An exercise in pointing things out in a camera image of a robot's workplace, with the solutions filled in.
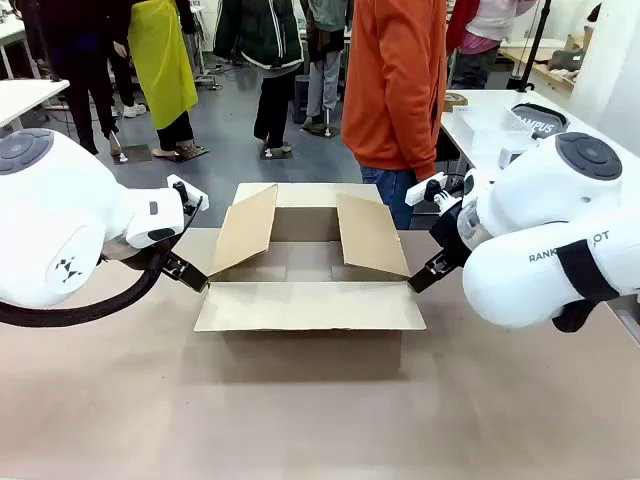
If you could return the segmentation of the beige table with clutter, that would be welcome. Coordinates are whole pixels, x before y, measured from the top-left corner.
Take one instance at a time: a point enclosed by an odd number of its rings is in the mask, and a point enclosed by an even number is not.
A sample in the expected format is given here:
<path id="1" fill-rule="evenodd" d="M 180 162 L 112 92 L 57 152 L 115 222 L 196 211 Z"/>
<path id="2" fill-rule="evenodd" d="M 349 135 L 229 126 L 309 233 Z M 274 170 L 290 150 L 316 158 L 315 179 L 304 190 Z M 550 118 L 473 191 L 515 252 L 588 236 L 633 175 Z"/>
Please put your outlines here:
<path id="1" fill-rule="evenodd" d="M 542 76 L 550 86 L 574 88 L 577 76 L 586 56 L 592 29 L 586 28 L 583 35 L 568 34 L 565 40 L 542 38 L 527 82 L 534 84 L 534 75 Z M 533 50 L 534 39 L 509 40 L 499 48 L 499 54 L 514 62 L 514 76 L 523 78 L 526 65 Z"/>

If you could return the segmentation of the long white table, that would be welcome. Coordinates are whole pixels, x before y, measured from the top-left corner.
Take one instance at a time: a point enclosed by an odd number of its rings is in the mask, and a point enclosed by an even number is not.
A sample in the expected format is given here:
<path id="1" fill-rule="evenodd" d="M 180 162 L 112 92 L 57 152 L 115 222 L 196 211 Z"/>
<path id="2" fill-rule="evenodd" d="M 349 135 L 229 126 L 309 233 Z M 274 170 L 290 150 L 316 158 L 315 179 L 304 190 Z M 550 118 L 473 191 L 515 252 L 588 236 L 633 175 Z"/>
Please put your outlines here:
<path id="1" fill-rule="evenodd" d="M 70 86 L 68 80 L 12 79 L 0 81 L 0 128 L 22 129 L 20 116 Z"/>

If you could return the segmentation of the white table with bag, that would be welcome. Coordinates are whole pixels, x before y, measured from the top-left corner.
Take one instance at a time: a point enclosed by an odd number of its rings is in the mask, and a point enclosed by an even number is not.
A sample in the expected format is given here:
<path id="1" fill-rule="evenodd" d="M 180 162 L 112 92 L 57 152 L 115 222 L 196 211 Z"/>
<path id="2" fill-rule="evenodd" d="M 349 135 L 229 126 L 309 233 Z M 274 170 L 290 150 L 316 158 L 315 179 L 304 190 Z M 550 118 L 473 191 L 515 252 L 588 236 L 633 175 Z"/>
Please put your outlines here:
<path id="1" fill-rule="evenodd" d="M 511 109 L 521 103 L 542 105 L 562 113 L 569 122 L 568 131 L 579 131 L 603 140 L 607 139 L 604 134 L 534 91 L 519 93 L 515 90 L 464 90 L 459 91 L 459 94 L 469 101 L 470 107 L 505 107 Z M 448 138 L 448 141 L 444 142 L 445 146 L 452 144 L 456 149 L 456 151 L 451 152 L 452 157 L 446 160 L 448 173 L 462 174 L 471 167 L 490 168 L 496 163 L 488 160 L 487 156 L 474 155 L 472 153 L 467 141 L 462 138 L 462 134 L 455 126 L 452 113 L 444 113 L 442 115 L 441 131 Z"/>

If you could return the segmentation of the person in red jacket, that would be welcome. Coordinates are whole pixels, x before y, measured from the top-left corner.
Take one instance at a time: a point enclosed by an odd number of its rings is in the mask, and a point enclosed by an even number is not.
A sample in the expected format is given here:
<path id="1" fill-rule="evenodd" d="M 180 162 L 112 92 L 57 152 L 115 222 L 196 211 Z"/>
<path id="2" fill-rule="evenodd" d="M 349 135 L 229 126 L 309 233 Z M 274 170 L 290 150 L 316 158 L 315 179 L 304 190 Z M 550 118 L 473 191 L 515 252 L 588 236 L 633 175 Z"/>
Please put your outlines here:
<path id="1" fill-rule="evenodd" d="M 446 32 L 446 51 L 455 55 L 450 88 L 484 89 L 498 49 L 514 19 L 537 0 L 456 0 Z"/>

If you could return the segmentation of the mannequin in grey trousers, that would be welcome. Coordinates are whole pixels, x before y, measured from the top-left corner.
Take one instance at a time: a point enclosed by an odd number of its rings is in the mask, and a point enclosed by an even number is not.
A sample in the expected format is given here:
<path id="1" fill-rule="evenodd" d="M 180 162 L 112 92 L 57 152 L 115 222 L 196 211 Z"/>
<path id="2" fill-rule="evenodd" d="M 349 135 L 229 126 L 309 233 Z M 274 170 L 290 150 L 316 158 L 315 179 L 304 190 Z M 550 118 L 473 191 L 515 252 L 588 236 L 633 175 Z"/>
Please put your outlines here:
<path id="1" fill-rule="evenodd" d="M 300 0 L 306 20 L 309 86 L 303 129 L 331 135 L 330 120 L 338 102 L 338 82 L 345 33 L 351 28 L 353 0 Z"/>

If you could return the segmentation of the clear plastic container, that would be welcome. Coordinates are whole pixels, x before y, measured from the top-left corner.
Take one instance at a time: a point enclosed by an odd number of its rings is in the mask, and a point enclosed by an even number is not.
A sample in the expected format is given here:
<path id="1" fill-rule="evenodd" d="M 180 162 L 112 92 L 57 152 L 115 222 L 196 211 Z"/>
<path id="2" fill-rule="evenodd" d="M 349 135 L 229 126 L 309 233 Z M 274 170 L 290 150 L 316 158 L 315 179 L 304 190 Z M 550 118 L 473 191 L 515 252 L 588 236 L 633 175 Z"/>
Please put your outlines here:
<path id="1" fill-rule="evenodd" d="M 511 110 L 469 107 L 453 114 L 460 145 L 474 167 L 496 169 L 503 150 L 526 150 L 533 143 L 533 129 Z"/>

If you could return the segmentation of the person in orange sweater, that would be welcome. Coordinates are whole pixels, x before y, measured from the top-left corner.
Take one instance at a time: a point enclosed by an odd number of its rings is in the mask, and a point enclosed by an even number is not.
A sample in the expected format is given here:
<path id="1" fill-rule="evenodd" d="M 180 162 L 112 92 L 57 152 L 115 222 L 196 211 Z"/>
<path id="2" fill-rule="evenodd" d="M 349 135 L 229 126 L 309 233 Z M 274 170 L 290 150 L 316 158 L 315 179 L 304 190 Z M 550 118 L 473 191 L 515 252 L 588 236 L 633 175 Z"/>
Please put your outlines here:
<path id="1" fill-rule="evenodd" d="M 399 230 L 407 191 L 436 172 L 445 36 L 445 0 L 355 0 L 341 134 Z"/>

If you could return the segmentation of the mannequin in yellow apron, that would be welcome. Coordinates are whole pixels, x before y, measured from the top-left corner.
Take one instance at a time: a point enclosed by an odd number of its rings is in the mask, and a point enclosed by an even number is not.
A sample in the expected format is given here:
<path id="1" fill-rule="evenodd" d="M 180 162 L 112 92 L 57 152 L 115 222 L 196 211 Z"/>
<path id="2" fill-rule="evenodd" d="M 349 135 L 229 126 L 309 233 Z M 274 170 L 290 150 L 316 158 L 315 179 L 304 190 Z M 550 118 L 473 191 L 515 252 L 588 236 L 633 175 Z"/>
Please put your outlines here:
<path id="1" fill-rule="evenodd" d="M 198 94 L 176 0 L 134 3 L 128 45 L 158 135 L 159 147 L 152 154 L 176 162 L 205 154 L 189 118 Z"/>

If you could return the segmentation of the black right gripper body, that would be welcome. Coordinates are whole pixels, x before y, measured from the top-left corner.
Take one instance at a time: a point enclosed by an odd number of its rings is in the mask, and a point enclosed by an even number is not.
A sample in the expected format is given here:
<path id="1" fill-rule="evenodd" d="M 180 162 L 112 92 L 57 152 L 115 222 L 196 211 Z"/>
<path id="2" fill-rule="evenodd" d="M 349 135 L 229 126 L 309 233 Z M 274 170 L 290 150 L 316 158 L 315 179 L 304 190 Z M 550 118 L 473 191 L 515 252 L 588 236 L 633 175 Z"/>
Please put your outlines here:
<path id="1" fill-rule="evenodd" d="M 446 260 L 467 260 L 471 254 L 458 231 L 461 210 L 461 205 L 453 205 L 439 216 L 429 230 L 431 237 L 441 247 L 441 254 Z"/>

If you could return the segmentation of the black bag with white print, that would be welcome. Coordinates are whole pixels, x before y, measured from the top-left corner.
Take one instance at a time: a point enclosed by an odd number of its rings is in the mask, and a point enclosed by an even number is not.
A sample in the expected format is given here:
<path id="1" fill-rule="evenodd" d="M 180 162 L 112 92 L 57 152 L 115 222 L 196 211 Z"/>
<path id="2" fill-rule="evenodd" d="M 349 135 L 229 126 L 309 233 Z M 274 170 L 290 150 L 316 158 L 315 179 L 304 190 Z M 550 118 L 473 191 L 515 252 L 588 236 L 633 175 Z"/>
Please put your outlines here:
<path id="1" fill-rule="evenodd" d="M 511 111 L 532 130 L 534 140 L 564 133 L 570 124 L 564 114 L 535 103 L 520 103 Z"/>

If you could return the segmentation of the brown cardboard box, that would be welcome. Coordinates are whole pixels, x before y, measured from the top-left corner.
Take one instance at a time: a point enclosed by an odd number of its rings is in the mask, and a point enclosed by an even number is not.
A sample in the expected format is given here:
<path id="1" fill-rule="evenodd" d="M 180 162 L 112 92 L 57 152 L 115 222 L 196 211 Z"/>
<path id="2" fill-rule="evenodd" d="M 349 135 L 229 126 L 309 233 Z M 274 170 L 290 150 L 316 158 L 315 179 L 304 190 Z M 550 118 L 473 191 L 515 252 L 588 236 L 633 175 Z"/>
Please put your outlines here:
<path id="1" fill-rule="evenodd" d="M 377 188 L 241 183 L 219 230 L 197 333 L 426 328 Z"/>

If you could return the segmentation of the black tripod pole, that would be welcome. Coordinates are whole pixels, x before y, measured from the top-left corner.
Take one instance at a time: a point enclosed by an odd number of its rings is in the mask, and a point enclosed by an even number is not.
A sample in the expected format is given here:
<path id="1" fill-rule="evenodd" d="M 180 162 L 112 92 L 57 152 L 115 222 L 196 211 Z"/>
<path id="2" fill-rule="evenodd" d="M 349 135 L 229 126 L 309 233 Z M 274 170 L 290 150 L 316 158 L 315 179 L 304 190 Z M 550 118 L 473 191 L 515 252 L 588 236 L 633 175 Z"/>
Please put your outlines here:
<path id="1" fill-rule="evenodd" d="M 538 22 L 538 27 L 534 36 L 533 44 L 530 48 L 529 57 L 527 59 L 527 63 L 524 69 L 524 73 L 521 76 L 520 84 L 517 87 L 517 91 L 520 93 L 526 92 L 528 89 L 534 90 L 535 86 L 533 83 L 529 81 L 529 77 L 533 70 L 534 63 L 536 61 L 536 55 L 539 50 L 539 46 L 543 37 L 544 29 L 546 26 L 547 19 L 551 10 L 551 2 L 552 0 L 544 0 L 543 8 L 541 11 L 540 19 Z"/>

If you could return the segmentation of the mannequin in dark green jacket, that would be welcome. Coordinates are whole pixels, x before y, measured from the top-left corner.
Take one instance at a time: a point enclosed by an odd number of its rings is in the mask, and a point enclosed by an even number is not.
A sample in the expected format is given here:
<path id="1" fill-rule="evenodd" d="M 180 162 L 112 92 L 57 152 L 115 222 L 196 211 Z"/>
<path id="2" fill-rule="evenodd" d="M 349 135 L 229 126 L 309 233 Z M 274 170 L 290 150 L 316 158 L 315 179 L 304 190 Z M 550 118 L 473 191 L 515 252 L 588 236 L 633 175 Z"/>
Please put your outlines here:
<path id="1" fill-rule="evenodd" d="M 266 158 L 291 153 L 285 142 L 295 71 L 304 62 L 293 0 L 220 0 L 214 54 L 242 58 L 258 69 L 261 86 L 253 135 Z"/>

